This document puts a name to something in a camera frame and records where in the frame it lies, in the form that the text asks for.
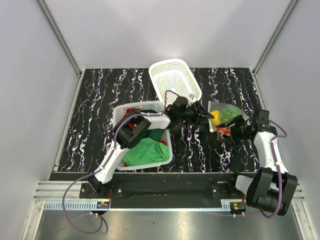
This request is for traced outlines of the orange white fake food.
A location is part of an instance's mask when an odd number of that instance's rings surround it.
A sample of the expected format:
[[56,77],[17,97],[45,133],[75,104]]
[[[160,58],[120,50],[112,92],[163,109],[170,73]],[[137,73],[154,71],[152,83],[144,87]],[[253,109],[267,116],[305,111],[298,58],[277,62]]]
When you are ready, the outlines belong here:
[[231,135],[231,129],[228,128],[228,127],[217,127],[216,128],[216,132],[218,134],[225,135],[225,136],[230,136]]

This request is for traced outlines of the yellow fake lemon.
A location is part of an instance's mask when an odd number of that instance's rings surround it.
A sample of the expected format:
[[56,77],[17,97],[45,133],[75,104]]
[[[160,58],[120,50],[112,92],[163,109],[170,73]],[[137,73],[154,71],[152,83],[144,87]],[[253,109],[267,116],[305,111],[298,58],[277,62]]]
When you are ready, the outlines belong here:
[[221,124],[221,116],[222,116],[222,113],[220,110],[214,110],[210,113],[213,118],[211,119],[211,123],[213,126],[218,126]]

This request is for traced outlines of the green fake lettuce leaf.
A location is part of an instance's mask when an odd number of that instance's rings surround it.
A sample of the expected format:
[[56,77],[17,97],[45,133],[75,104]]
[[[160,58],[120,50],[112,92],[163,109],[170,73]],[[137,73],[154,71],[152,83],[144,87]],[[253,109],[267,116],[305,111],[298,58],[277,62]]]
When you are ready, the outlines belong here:
[[234,105],[228,105],[224,108],[221,108],[220,111],[221,111],[221,124],[239,115],[243,115],[242,110]]

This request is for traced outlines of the clear zip top bag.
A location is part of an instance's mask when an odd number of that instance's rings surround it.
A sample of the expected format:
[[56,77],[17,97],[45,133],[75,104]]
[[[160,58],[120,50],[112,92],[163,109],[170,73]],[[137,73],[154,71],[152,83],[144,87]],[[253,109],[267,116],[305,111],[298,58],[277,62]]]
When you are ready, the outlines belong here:
[[208,112],[214,116],[214,118],[208,120],[211,133],[217,131],[216,126],[224,124],[238,115],[242,115],[245,121],[249,119],[249,116],[242,109],[228,103],[209,101]]

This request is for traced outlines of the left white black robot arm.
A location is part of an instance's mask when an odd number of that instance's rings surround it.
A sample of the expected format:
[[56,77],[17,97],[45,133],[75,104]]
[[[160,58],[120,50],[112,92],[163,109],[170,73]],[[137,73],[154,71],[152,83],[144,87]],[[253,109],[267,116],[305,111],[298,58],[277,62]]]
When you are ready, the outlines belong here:
[[214,116],[199,101],[178,96],[173,103],[144,101],[119,105],[113,112],[113,139],[99,167],[89,174],[90,192],[108,193],[115,170],[139,170],[173,159],[169,130],[177,123],[204,125]]

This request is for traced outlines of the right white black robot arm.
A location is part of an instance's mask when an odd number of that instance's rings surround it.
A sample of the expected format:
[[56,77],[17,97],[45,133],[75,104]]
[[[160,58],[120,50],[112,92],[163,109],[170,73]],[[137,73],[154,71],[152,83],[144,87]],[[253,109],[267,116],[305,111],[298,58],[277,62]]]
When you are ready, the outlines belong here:
[[244,194],[247,206],[258,210],[267,219],[287,213],[298,186],[297,177],[289,174],[280,155],[278,139],[288,135],[286,132],[279,135],[279,127],[267,116],[256,116],[247,123],[242,115],[216,127],[218,133],[225,136],[225,143],[235,145],[242,140],[253,140],[260,168],[254,177],[238,174],[227,185],[227,192],[235,199]]

